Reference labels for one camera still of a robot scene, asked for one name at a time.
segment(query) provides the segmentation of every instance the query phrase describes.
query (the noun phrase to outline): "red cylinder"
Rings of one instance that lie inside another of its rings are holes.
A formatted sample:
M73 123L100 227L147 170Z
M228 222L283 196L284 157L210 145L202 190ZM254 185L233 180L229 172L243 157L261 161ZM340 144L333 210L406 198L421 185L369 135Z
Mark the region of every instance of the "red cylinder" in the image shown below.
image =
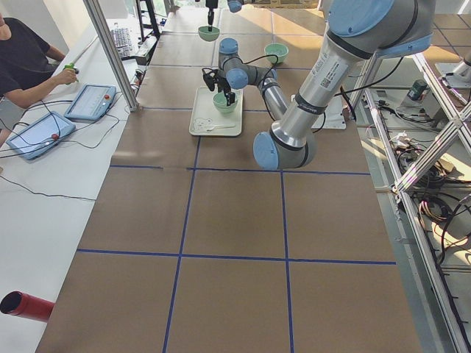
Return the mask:
M7 294L0 303L3 314L44 322L49 320L53 308L53 302L18 291Z

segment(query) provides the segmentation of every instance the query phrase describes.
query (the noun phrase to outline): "blue tablet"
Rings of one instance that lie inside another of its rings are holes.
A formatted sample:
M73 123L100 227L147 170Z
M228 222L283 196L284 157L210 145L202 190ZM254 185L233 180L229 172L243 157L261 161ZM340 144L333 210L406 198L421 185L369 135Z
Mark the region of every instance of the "blue tablet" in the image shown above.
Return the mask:
M69 119L96 121L108 110L116 95L116 87L85 85L64 113Z
M57 112L50 112L19 134L12 133L7 145L27 160L41 156L75 130L75 124Z

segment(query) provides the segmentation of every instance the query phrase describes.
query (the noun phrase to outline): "black t-shirt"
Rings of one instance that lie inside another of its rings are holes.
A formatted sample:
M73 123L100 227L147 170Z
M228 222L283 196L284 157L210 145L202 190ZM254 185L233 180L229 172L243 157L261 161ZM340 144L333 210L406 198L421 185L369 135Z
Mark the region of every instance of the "black t-shirt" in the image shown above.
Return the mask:
M11 90L28 88L46 81L56 66L49 64L50 45L23 22L5 18L12 37L0 40L0 96Z

